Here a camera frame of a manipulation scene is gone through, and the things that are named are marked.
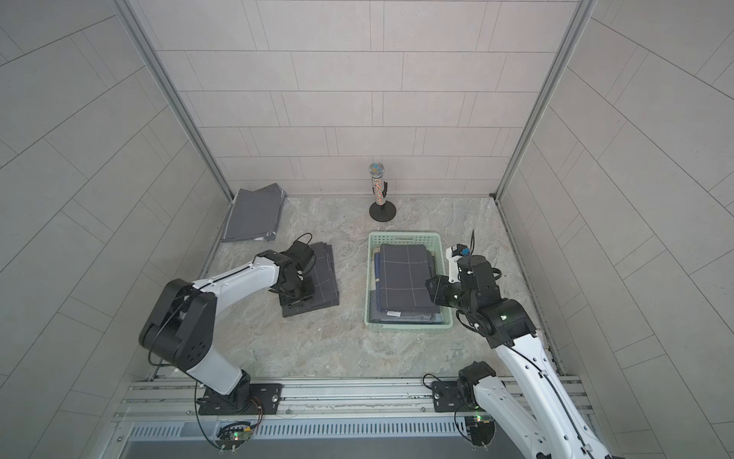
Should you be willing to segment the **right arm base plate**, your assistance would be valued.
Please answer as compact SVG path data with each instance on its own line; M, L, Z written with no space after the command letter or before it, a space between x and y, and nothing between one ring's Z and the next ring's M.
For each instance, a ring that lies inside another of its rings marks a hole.
M475 409L475 405L464 399L456 380L432 381L429 387L437 413L468 412Z

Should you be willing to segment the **dark grey checked pillowcase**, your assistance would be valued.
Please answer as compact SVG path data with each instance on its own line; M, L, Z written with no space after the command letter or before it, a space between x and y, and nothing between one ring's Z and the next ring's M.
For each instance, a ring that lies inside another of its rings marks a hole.
M318 242L313 244L312 249L315 252L315 267L310 271L309 277L313 281L315 293L311 299L302 300L296 305L283 306L282 317L293 317L339 304L333 248L329 244Z
M441 308L429 298L426 281L435 275L435 260L422 244L387 245L382 253L385 311L437 314Z

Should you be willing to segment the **blue pillowcase with stripes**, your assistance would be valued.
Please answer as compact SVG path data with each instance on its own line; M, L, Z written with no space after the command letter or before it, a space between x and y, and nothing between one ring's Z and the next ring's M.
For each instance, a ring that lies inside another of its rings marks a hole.
M380 251L374 253L374 270L377 309L383 314L385 312L385 294L382 283L382 253Z

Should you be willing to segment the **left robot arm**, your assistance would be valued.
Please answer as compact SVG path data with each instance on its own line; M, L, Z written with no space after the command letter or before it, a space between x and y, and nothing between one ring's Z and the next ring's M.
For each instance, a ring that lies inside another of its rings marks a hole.
M217 277L169 281L141 329L139 343L221 396L247 392L248 374L213 346L216 317L264 290L276 294L285 307L311 299L315 287L309 273L316 261L313 249L296 241L284 252L260 252L252 262Z

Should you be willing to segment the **beige grey striped pillowcase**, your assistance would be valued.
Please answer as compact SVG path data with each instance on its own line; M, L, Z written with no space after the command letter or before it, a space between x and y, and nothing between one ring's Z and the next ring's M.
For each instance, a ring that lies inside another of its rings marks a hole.
M370 306L368 313L368 321L372 323L407 323L407 324L441 324L443 323L443 315L437 314L415 314L401 312L382 312L378 307L378 294L371 291L369 294Z

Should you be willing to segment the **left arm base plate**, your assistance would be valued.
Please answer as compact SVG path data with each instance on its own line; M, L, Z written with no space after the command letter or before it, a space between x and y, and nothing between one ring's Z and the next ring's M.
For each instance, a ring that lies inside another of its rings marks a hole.
M249 384L248 391L244 386L237 387L224 396L207 387L195 401L198 414L204 416L275 415L283 388L282 384Z

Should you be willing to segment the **green plastic basket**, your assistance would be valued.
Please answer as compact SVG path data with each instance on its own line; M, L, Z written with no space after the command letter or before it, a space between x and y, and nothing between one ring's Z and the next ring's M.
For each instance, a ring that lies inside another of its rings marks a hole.
M426 282L445 275L439 233L373 231L368 237L364 323L374 330L447 330L453 318L431 302Z

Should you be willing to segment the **dark grey checked pillowcase front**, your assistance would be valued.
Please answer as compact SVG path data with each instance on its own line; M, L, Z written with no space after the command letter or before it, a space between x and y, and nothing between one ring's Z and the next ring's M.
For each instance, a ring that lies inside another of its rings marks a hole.
M309 277L313 281L315 293L311 299L302 300L296 305L283 306L282 317L293 317L339 304L333 248L329 244L318 242L313 244L312 249L315 252L315 267L310 271Z

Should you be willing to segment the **dark grey checked pillowcase back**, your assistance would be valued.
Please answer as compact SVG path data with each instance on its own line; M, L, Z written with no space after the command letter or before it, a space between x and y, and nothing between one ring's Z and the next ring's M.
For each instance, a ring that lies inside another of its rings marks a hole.
M435 260L422 244L387 245L382 253L385 311L437 314L441 308L429 298L426 281L435 275Z

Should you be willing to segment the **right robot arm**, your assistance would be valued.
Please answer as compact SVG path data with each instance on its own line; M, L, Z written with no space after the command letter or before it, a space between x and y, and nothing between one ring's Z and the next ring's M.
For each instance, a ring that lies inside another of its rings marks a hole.
M558 378L524 307L501 295L500 270L467 251L448 251L447 261L448 275L426 283L431 300L455 309L464 327L487 341L528 403L521 405L483 361L460 371L463 401L485 411L526 458L610 457Z

